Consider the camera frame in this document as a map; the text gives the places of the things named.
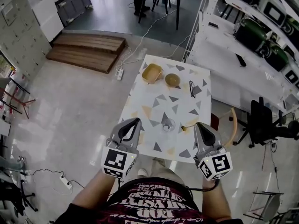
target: wooden steps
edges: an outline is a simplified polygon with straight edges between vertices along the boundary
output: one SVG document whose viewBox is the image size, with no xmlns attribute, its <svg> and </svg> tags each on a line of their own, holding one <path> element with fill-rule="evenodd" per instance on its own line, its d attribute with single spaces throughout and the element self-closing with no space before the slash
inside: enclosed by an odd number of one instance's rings
<svg viewBox="0 0 299 224">
<path fill-rule="evenodd" d="M 120 37 L 61 34 L 47 58 L 108 74 L 124 47 Z"/>
</svg>

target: white cable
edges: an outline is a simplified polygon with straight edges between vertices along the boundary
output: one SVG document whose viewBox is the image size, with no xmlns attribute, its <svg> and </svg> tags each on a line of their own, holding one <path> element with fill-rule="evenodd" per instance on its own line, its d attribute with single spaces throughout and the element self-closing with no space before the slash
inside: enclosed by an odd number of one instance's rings
<svg viewBox="0 0 299 224">
<path fill-rule="evenodd" d="M 173 10 L 173 11 L 172 11 L 171 13 L 169 13 L 169 14 L 165 14 L 165 13 L 163 13 L 163 15 L 165 15 L 165 16 L 163 16 L 163 17 L 161 17 L 161 18 L 155 20 L 155 21 L 151 24 L 151 26 L 150 26 L 150 28 L 148 29 L 148 31 L 147 31 L 147 32 L 143 35 L 143 37 L 141 38 L 141 41 L 140 41 L 139 45 L 136 47 L 135 51 L 134 51 L 131 55 L 129 55 L 124 61 L 121 61 L 121 64 L 120 64 L 119 66 L 116 67 L 117 72 L 119 72 L 120 67 L 122 67 L 124 64 L 134 63 L 134 62 L 143 60 L 143 59 L 138 59 L 138 60 L 133 61 L 133 62 L 127 62 L 127 63 L 124 63 L 126 60 L 128 60 L 128 59 L 129 59 L 129 58 L 130 58 L 130 57 L 137 51 L 137 49 L 140 47 L 140 45 L 141 45 L 141 43 L 142 43 L 144 37 L 149 33 L 149 31 L 150 31 L 150 29 L 153 27 L 153 25 L 154 25 L 157 21 L 159 21 L 159 20 L 161 20 L 161 19 L 167 17 L 168 15 L 171 15 L 171 14 L 174 13 L 175 11 L 176 11 L 176 10 Z"/>
<path fill-rule="evenodd" d="M 177 48 L 175 48 L 175 50 L 173 51 L 173 53 L 170 55 L 170 56 L 162 56 L 163 58 L 168 58 L 168 57 L 172 57 L 173 55 L 174 55 L 174 53 L 176 52 L 176 50 L 179 48 L 179 46 L 180 45 L 182 45 L 186 40 L 187 40 L 187 38 L 189 37 L 189 36 L 191 36 L 191 33 L 188 35 L 188 36 L 186 36 L 186 38 L 177 46 Z"/>
<path fill-rule="evenodd" d="M 119 70 L 122 68 L 122 65 L 123 65 L 123 59 L 124 59 L 127 55 L 129 55 L 129 54 L 131 53 L 131 51 L 132 51 L 132 49 L 131 49 L 129 46 L 126 46 L 126 47 L 128 47 L 128 48 L 130 49 L 130 51 L 122 57 L 121 64 L 115 67 L 115 69 L 116 69 L 116 71 L 117 71 L 116 74 L 115 74 L 115 76 L 117 76 Z"/>
<path fill-rule="evenodd" d="M 49 186 L 40 186 L 40 188 L 52 188 L 52 187 L 49 187 Z M 64 194 L 64 193 L 60 193 L 58 192 L 56 189 L 52 188 L 55 192 L 57 192 L 58 194 L 60 195 L 63 195 L 63 196 L 68 196 L 68 195 L 71 195 L 73 192 L 74 192 L 74 188 L 71 188 L 71 193 L 69 194 Z"/>
</svg>

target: concrete floor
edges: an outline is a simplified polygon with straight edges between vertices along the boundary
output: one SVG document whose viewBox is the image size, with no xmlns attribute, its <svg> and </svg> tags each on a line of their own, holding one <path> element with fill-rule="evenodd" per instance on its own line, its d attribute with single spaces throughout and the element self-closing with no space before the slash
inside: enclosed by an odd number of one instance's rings
<svg viewBox="0 0 299 224">
<path fill-rule="evenodd" d="M 91 0 L 93 10 L 87 10 L 65 29 L 99 30 L 143 36 L 151 24 L 165 13 L 161 0 L 155 10 L 147 11 L 146 18 L 138 24 L 134 13 L 133 0 Z M 152 7 L 153 0 L 146 0 L 146 6 Z M 176 8 L 176 0 L 171 0 L 171 13 Z M 147 37 L 170 44 L 179 45 L 190 33 L 196 18 L 201 0 L 181 0 L 179 28 L 176 30 L 176 12 L 158 21 Z"/>
<path fill-rule="evenodd" d="M 124 36 L 134 50 L 140 37 Z M 144 48 L 147 49 L 147 54 L 166 56 L 173 52 L 175 46 L 145 38 L 130 61 L 137 59 Z M 183 51 L 182 48 L 178 49 L 173 59 L 180 60 Z M 16 160 L 19 155 L 25 156 L 27 169 L 31 172 L 40 168 L 64 171 L 68 180 L 76 180 L 85 186 L 100 169 L 99 144 L 117 124 L 141 63 L 139 61 L 126 65 L 123 80 L 118 82 L 114 71 L 106 75 L 47 61 L 29 87 L 32 95 L 37 97 L 37 101 L 30 107 L 30 119 L 16 115 L 13 120 L 5 143 L 8 146 L 5 149 L 6 157 Z M 228 105 L 212 100 L 212 112 L 215 115 L 221 116 L 229 109 Z M 238 111 L 238 116 L 240 118 L 244 113 Z M 232 123 L 228 118 L 220 121 L 219 132 L 223 140 L 230 136 Z M 238 127 L 236 140 L 241 135 L 242 127 Z M 249 149 L 249 142 L 247 137 L 240 145 L 229 148 L 234 170 L 222 178 L 232 217 L 241 218 L 244 224 L 251 223 L 252 219 L 244 217 L 243 213 L 250 208 L 263 207 L 266 203 L 267 197 L 254 196 L 252 192 L 278 191 L 270 146 L 266 146 L 262 171 L 265 147 L 257 145 Z M 278 168 L 279 188 L 284 193 L 279 211 L 284 212 L 299 200 L 299 146 L 298 142 L 290 139 L 280 139 L 277 145 L 273 158 Z M 139 168 L 150 172 L 151 160 L 152 157 L 142 155 L 125 181 L 136 178 Z M 202 174 L 194 164 L 179 162 L 175 172 L 189 187 L 201 187 Z M 16 181 L 20 181 L 19 173 L 11 174 Z M 32 202 L 39 209 L 34 213 L 26 208 L 25 212 L 33 223 L 55 221 L 81 190 L 80 186 L 73 183 L 74 190 L 71 193 L 59 180 L 59 176 L 45 171 L 26 178 L 25 190 L 36 193 Z M 194 200 L 201 209 L 202 193 L 194 192 Z"/>
</svg>

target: wooden bowl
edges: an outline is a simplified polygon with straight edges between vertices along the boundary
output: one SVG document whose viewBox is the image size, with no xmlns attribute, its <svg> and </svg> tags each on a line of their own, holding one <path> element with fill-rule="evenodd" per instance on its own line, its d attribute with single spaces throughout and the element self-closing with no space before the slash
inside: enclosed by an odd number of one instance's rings
<svg viewBox="0 0 299 224">
<path fill-rule="evenodd" d="M 165 76 L 165 82 L 169 87 L 176 87 L 181 82 L 181 79 L 176 74 L 168 74 Z"/>
<path fill-rule="evenodd" d="M 143 80 L 148 84 L 154 84 L 158 79 L 162 77 L 162 67 L 151 63 L 145 68 L 144 72 L 142 73 Z"/>
</svg>

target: small bowl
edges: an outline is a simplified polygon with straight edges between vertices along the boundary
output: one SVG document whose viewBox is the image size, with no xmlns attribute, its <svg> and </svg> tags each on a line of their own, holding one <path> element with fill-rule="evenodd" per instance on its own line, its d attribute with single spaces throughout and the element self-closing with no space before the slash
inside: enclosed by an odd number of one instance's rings
<svg viewBox="0 0 299 224">
<path fill-rule="evenodd" d="M 169 87 L 176 87 L 181 82 L 181 79 L 176 74 L 168 74 L 165 76 L 165 82 Z"/>
</svg>

